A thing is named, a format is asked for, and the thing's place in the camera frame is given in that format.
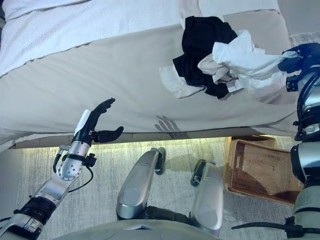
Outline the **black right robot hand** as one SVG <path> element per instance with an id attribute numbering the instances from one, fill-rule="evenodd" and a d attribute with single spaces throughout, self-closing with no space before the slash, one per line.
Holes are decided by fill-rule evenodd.
<path id="1" fill-rule="evenodd" d="M 320 44 L 304 43 L 284 51 L 278 69 L 288 74 L 320 64 Z"/>

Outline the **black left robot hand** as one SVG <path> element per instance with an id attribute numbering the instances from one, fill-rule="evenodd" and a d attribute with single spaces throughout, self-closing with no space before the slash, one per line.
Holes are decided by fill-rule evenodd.
<path id="1" fill-rule="evenodd" d="M 123 133 L 123 126 L 118 127 L 116 130 L 95 130 L 100 116 L 107 112 L 107 109 L 111 107 L 115 100 L 115 98 L 109 98 L 92 111 L 86 109 L 76 126 L 71 142 L 79 141 L 91 146 L 92 142 L 108 143 L 117 140 Z"/>

